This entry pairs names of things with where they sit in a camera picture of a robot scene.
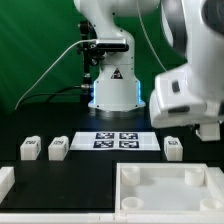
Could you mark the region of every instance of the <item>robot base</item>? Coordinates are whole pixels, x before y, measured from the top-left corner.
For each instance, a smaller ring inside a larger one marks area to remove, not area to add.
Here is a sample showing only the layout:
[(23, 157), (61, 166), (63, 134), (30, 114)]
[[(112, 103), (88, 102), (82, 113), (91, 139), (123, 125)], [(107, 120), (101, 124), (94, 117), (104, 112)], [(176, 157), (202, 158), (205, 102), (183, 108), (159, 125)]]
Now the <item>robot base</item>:
[(144, 114), (145, 107), (139, 107), (133, 110), (129, 111), (106, 111), (106, 110), (100, 110), (98, 108), (89, 108), (90, 109), (90, 114), (100, 116), (100, 117), (105, 117), (105, 118), (129, 118), (129, 117), (134, 117), (139, 114)]

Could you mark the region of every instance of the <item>green screen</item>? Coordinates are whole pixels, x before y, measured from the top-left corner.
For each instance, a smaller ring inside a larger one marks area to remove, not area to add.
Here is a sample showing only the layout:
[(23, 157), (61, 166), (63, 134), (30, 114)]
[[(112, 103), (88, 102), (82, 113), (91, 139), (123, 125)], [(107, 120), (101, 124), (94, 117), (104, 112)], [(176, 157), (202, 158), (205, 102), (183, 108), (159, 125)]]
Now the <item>green screen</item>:
[[(67, 47), (81, 39), (78, 23), (85, 18), (73, 0), (0, 1), (0, 121)], [(169, 47), (161, 29), (160, 9), (143, 17), (151, 42), (170, 70), (185, 60)], [(144, 101), (149, 101), (154, 78), (163, 69), (150, 50), (138, 18), (117, 18), (116, 24), (136, 40), (135, 74), (142, 82)], [(92, 77), (98, 68), (91, 69)], [(41, 81), (31, 94), (56, 92), (82, 82), (83, 59), (72, 50)], [(28, 102), (44, 101), (46, 97)]]

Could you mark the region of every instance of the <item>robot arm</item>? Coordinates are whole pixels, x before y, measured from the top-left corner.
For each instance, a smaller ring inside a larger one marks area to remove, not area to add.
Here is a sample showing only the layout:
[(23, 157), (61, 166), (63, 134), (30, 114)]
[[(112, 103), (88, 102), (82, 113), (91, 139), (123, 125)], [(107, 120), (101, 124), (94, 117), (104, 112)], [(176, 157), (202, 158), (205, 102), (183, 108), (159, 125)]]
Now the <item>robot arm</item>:
[(162, 22), (188, 63), (156, 77), (150, 99), (154, 127), (200, 124), (202, 140), (218, 140), (224, 120), (224, 1), (163, 0)]
[[(106, 117), (133, 115), (145, 106), (140, 82), (134, 74), (135, 42), (130, 33), (115, 25), (114, 17), (137, 16), (136, 0), (74, 0), (74, 3), (95, 29), (96, 47), (109, 48), (105, 49), (100, 74), (94, 82), (91, 111)], [(139, 0), (139, 3), (146, 14), (159, 5), (159, 0)], [(116, 52), (111, 54), (111, 48), (117, 48)]]

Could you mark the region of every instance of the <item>black label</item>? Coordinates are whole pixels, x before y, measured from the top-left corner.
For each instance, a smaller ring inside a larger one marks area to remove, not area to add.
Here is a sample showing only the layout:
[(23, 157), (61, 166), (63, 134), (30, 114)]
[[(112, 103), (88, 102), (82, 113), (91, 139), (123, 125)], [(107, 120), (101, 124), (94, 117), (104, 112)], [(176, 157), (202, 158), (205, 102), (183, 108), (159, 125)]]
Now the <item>black label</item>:
[(96, 139), (114, 139), (114, 133), (96, 133)]
[(105, 149), (105, 148), (113, 148), (114, 141), (95, 141), (93, 148)]
[(120, 70), (117, 68), (114, 74), (111, 76), (111, 79), (123, 79)]
[(120, 139), (138, 139), (137, 133), (120, 133)]
[(177, 141), (168, 141), (169, 145), (178, 145)]
[(26, 141), (26, 144), (27, 145), (33, 145), (33, 144), (35, 144), (36, 143), (36, 141)]
[(138, 149), (138, 141), (119, 141), (119, 147), (124, 149)]

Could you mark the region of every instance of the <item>black tabletop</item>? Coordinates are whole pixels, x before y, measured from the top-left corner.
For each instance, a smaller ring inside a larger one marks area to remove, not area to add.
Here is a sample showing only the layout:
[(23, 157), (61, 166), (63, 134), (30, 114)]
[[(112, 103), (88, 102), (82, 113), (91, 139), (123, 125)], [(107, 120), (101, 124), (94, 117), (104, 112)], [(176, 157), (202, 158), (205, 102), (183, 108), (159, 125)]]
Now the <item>black tabletop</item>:
[[(49, 161), (48, 146), (55, 137), (77, 131), (154, 131), (161, 151), (69, 151), (64, 161)], [(36, 161), (21, 161), (26, 137), (41, 137)], [(79, 103), (32, 103), (22, 106), (0, 129), (0, 167), (15, 167), (16, 183), (0, 205), (0, 212), (114, 212), (117, 162), (167, 162), (163, 139), (178, 137), (184, 163), (224, 168), (224, 140), (204, 143), (189, 127), (153, 129), (149, 112), (124, 119), (89, 113)]]

